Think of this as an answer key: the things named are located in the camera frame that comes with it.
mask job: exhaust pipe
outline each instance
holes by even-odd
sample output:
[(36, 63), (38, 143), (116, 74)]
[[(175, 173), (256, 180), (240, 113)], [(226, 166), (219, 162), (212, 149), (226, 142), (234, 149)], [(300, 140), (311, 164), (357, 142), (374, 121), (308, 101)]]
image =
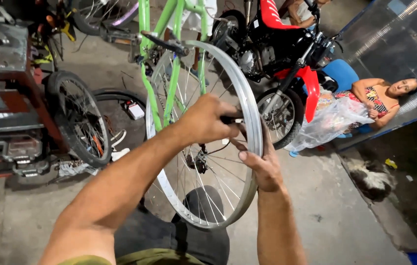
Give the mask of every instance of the exhaust pipe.
[(249, 17), (251, 16), (251, 7), (253, 0), (244, 0), (244, 14), (246, 15), (246, 27), (249, 25)]

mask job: motorcycle front wheel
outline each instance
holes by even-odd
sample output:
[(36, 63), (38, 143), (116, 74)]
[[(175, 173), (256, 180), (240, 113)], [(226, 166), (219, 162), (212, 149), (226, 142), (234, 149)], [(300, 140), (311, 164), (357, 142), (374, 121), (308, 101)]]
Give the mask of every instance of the motorcycle front wheel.
[[(269, 105), (276, 92), (277, 88), (269, 89), (256, 99), (259, 113)], [(298, 135), (304, 114), (305, 109), (297, 93), (290, 89), (285, 90), (274, 103), (272, 110), (263, 117), (269, 128), (270, 141), (276, 150), (287, 146)]]

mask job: green bicycle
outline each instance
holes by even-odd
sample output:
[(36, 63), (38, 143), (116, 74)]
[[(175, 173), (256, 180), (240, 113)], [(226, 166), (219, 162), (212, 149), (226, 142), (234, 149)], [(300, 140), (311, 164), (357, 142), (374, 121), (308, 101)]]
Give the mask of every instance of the green bicycle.
[[(205, 42), (211, 34), (205, 1), (199, 0), (194, 4), (190, 0), (168, 0), (153, 32), (150, 31), (149, 0), (140, 0), (138, 5), (140, 34), (126, 39), (139, 44), (140, 48), (139, 54), (135, 56), (137, 52), (131, 52), (129, 59), (138, 58), (136, 61), (141, 65), (141, 77), (148, 91), (148, 138), (175, 122), (200, 95), (208, 92), (241, 107), (246, 138), (240, 135), (240, 140), (247, 142), (249, 151), (262, 155), (259, 112), (245, 76), (226, 53)], [(201, 41), (180, 40), (182, 16), (187, 15), (186, 12), (200, 18)], [(172, 15), (174, 30), (170, 40), (164, 41), (161, 38)], [(104, 31), (104, 35), (101, 34), (104, 39), (112, 40), (109, 30)], [(198, 58), (198, 76), (189, 70), (195, 58)], [(209, 79), (216, 81), (206, 86), (208, 83), (205, 81)], [(226, 227), (238, 220), (246, 212), (257, 190), (253, 172), (241, 163), (238, 150), (227, 139), (185, 148), (159, 173), (158, 182), (177, 214), (201, 230)], [(217, 199), (205, 192), (205, 185), (218, 190), (223, 207), (217, 207), (214, 203)], [(197, 195), (205, 197), (210, 208), (188, 208), (184, 198), (192, 189), (201, 192)]]

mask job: bicycle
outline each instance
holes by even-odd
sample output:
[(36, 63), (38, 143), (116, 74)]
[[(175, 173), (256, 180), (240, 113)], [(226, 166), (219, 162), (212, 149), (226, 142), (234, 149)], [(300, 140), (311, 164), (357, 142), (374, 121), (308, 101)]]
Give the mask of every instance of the bicycle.
[[(181, 20), (185, 10), (200, 17), (200, 41), (180, 41)], [(149, 107), (146, 108), (145, 113), (147, 137), (153, 137), (158, 131), (183, 115), (188, 107), (195, 102), (193, 98), (197, 91), (200, 95), (207, 92), (219, 93), (219, 97), (224, 96), (224, 101), (233, 105), (239, 104), (246, 125), (245, 140), (248, 150), (261, 156), (263, 150), (261, 122), (249, 83), (235, 62), (226, 53), (211, 44), (205, 43), (208, 40), (208, 35), (211, 34), (207, 23), (208, 13), (205, 8), (205, 1), (201, 0), (194, 4), (190, 0), (169, 0), (153, 32), (150, 32), (150, 5), (148, 0), (138, 2), (138, 14), (139, 34), (112, 25), (115, 22), (111, 24), (101, 23), (100, 34), (108, 42), (132, 45), (129, 62), (136, 62), (141, 66), (142, 81), (148, 92), (146, 105)], [(170, 39), (164, 41), (162, 36), (172, 15), (174, 16), (172, 18), (174, 30), (170, 33)], [(197, 65), (199, 76), (189, 78), (188, 68), (194, 62), (197, 53), (200, 57)], [(220, 75), (216, 75), (218, 79), (214, 82), (214, 85), (212, 86), (211, 83), (208, 87), (205, 79), (213, 77), (211, 74), (213, 69), (210, 68), (212, 65), (212, 68), (221, 67), (223, 71)], [(222, 76), (228, 77), (231, 80), (231, 85), (228, 86), (226, 79), (222, 80)], [(233, 145), (231, 147), (229, 145), (229, 142), (225, 140), (221, 143), (212, 142), (186, 147), (157, 177), (161, 187), (160, 190), (165, 194), (174, 210), (189, 224), (198, 229), (209, 230), (232, 224), (246, 212), (257, 191), (253, 172), (238, 159), (238, 150)], [(217, 154), (223, 153), (223, 155), (215, 156), (214, 153), (216, 152), (218, 152)], [(230, 170), (240, 171), (241, 174), (235, 174)], [(242, 173), (246, 174), (244, 179), (241, 178)], [(192, 182), (188, 181), (187, 174), (193, 175), (195, 182), (193, 179)], [(235, 176), (236, 179), (228, 180), (227, 174)], [(210, 205), (210, 209), (199, 208), (199, 215), (197, 215), (194, 212), (197, 209), (191, 211), (186, 207), (188, 204), (183, 200), (186, 194), (186, 186), (189, 185), (190, 189), (196, 189), (198, 186), (203, 188), (204, 179), (205, 184), (210, 183), (221, 188), (219, 191), (224, 195), (222, 201), (226, 209), (219, 209), (213, 203), (213, 206)], [(207, 196), (207, 199), (211, 200), (206, 193), (201, 196)], [(221, 214), (220, 220), (215, 216), (216, 211)], [(204, 216), (213, 214), (215, 222), (207, 222), (200, 217), (201, 213)]]

